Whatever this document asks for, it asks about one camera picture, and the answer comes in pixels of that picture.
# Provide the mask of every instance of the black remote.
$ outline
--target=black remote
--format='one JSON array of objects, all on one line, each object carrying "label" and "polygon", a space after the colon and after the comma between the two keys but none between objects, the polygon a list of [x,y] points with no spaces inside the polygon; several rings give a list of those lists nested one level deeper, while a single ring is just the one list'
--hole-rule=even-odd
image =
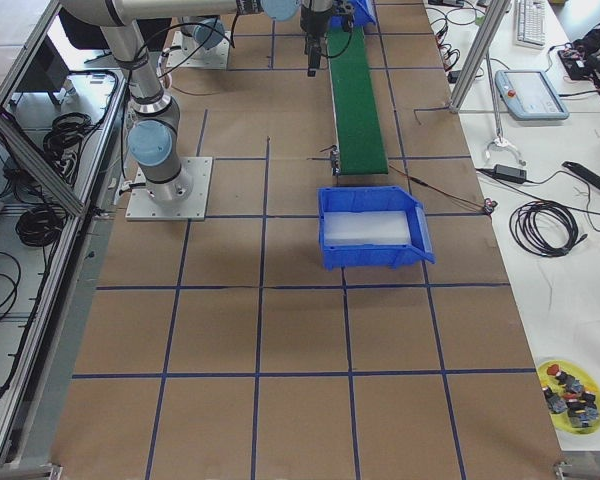
[{"label": "black remote", "polygon": [[600,176],[593,173],[587,167],[575,162],[564,162],[562,166],[600,190]]}]

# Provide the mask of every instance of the tiled surface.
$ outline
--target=tiled surface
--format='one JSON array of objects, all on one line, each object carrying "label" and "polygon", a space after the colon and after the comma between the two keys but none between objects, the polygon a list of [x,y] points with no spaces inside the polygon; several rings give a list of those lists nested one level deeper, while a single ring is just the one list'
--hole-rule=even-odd
[{"label": "tiled surface", "polygon": [[[378,0],[391,165],[482,203],[423,5]],[[177,71],[178,149],[218,157],[204,223],[118,210],[53,460],[70,479],[553,478],[559,459],[489,218],[411,182],[435,265],[327,271],[326,71],[240,18],[230,70]],[[399,184],[387,177],[342,184]]]}]

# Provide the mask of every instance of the red object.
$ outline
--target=red object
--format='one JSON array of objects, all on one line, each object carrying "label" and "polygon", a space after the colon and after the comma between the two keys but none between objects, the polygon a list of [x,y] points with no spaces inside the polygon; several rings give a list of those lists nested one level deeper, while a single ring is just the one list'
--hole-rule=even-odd
[{"label": "red object", "polygon": [[557,363],[554,363],[549,368],[547,368],[547,374],[551,375],[553,377],[555,377],[559,371],[560,371],[560,365],[558,365]]}]

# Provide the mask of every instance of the green conveyor belt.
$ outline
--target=green conveyor belt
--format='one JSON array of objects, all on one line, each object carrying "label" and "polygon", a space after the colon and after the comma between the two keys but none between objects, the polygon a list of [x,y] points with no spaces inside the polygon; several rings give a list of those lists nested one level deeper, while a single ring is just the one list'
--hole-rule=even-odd
[{"label": "green conveyor belt", "polygon": [[[329,32],[329,54],[342,51],[348,39],[349,34],[341,30]],[[340,174],[388,173],[362,28],[354,29],[347,51],[329,64]]]}]

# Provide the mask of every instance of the mounting plate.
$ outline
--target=mounting plate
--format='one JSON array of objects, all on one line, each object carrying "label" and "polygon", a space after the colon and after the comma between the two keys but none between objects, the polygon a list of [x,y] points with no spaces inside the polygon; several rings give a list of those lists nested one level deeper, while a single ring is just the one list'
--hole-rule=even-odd
[{"label": "mounting plate", "polygon": [[[182,168],[193,177],[193,190],[183,200],[158,203],[144,188],[131,192],[125,215],[127,220],[204,220],[211,183],[212,157],[182,157]],[[144,174],[138,169],[135,182],[143,183]]]},{"label": "mounting plate", "polygon": [[[225,37],[231,38],[231,32],[225,32]],[[171,47],[182,47],[182,33],[176,32]],[[188,54],[178,48],[169,53],[167,68],[173,68],[187,58]],[[186,60],[179,68],[204,68],[207,70],[226,70],[229,64],[229,42],[225,39],[211,50],[201,48],[193,57]]]}]

